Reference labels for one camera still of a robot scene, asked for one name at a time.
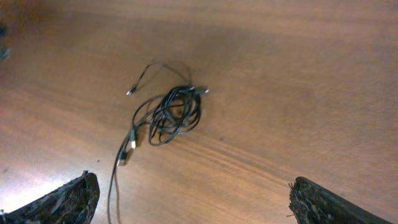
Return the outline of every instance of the wooden table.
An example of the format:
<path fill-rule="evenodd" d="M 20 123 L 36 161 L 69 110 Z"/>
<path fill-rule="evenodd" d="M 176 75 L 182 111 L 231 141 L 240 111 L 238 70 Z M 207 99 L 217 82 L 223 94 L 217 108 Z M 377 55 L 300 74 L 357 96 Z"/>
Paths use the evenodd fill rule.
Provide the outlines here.
<path fill-rule="evenodd" d="M 306 176 L 398 222 L 395 1 L 3 1 L 0 208 L 15 210 L 94 172 L 106 193 L 144 100 L 209 86 L 197 128 L 162 147 L 147 130 L 118 171 L 122 223 L 295 223 L 289 187 Z M 113 217 L 116 204 L 113 195 Z"/>

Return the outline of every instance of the black cable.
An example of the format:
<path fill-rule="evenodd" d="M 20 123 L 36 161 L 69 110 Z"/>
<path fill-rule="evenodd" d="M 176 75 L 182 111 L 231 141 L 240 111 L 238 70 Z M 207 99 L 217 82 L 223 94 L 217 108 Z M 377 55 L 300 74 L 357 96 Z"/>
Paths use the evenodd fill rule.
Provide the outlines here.
<path fill-rule="evenodd" d="M 201 95 L 208 92 L 207 89 L 195 88 L 191 84 L 190 80 L 185 79 L 182 74 L 178 73 L 178 71 L 169 67 L 167 64 L 162 62 L 151 62 L 146 66 L 137 82 L 127 92 L 127 95 L 131 95 L 137 90 L 139 82 L 148 68 L 152 65 L 160 65 L 169 69 L 177 74 L 186 83 L 186 85 L 176 86 L 166 95 L 152 97 L 141 104 L 134 113 L 131 120 L 130 131 L 126 134 L 126 137 L 124 137 L 113 165 L 107 202 L 109 224 L 112 223 L 110 200 L 113 179 L 117 171 L 117 166 L 124 165 L 130 148 L 134 149 L 136 147 L 136 133 L 138 129 L 143 125 L 149 125 L 149 144 L 152 146 L 161 146 L 169 143 L 175 136 L 185 134 L 197 126 L 201 117 Z M 138 112 L 145 107 L 145 105 L 149 105 L 159 99 L 161 99 L 161 101 L 155 108 L 149 110 L 140 120 L 135 122 Z"/>

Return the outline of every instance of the cord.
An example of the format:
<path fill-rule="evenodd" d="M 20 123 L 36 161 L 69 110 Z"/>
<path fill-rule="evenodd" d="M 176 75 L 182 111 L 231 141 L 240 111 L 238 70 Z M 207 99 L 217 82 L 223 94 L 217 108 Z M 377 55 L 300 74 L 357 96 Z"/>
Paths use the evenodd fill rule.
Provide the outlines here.
<path fill-rule="evenodd" d="M 138 129 L 143 125 L 149 125 L 148 141 L 151 146 L 161 146 L 169 143 L 175 136 L 185 134 L 198 125 L 201 117 L 201 95 L 208 93 L 206 88 L 195 88 L 190 80 L 187 80 L 182 74 L 178 73 L 178 71 L 169 67 L 167 64 L 163 62 L 151 62 L 146 66 L 137 82 L 129 89 L 127 95 L 131 95 L 137 90 L 139 82 L 152 65 L 160 65 L 161 67 L 169 69 L 177 74 L 186 84 L 172 88 L 166 95 L 157 95 L 150 98 L 141 104 L 134 113 L 130 130 L 120 145 L 112 169 L 107 202 L 109 224 L 112 224 L 110 200 L 117 166 L 125 165 L 129 150 L 136 148 L 136 133 Z M 145 105 L 150 105 L 152 102 L 159 99 L 161 99 L 160 103 L 136 122 L 138 112 L 140 112 Z"/>

